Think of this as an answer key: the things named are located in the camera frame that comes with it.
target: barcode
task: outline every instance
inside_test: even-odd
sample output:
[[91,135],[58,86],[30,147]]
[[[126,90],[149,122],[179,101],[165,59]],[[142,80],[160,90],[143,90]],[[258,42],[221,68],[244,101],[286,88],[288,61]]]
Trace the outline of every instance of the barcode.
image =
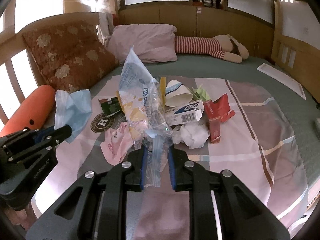
[[181,119],[183,122],[191,122],[191,121],[195,121],[196,117],[194,113],[191,114],[184,114],[181,116]]

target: brown floral cushion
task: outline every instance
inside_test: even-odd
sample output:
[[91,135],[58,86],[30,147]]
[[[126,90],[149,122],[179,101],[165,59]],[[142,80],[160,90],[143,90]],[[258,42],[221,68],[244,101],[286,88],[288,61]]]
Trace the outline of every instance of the brown floral cushion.
[[27,50],[48,85],[75,92],[89,89],[118,64],[84,21],[49,26],[22,34]]

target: white paper cup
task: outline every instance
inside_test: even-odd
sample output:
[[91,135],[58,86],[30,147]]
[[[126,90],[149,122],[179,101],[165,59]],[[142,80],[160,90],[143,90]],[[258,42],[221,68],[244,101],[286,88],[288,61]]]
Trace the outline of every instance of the white paper cup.
[[193,94],[177,80],[169,81],[165,89],[165,105],[181,106],[189,103],[193,98]]

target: white box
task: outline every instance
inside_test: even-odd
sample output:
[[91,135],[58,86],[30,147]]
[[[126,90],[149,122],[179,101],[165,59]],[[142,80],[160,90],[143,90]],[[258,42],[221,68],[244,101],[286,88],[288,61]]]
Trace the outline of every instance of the white box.
[[168,125],[178,125],[199,121],[204,111],[202,100],[187,103],[165,111],[165,120]]

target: red wrapper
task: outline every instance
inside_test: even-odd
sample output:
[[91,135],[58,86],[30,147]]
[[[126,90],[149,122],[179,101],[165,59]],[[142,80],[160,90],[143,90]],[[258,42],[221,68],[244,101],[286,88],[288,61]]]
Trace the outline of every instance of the red wrapper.
[[220,123],[225,122],[236,113],[230,109],[228,95],[224,94],[216,101],[211,100],[204,102],[204,111],[209,119],[210,142],[220,142]]

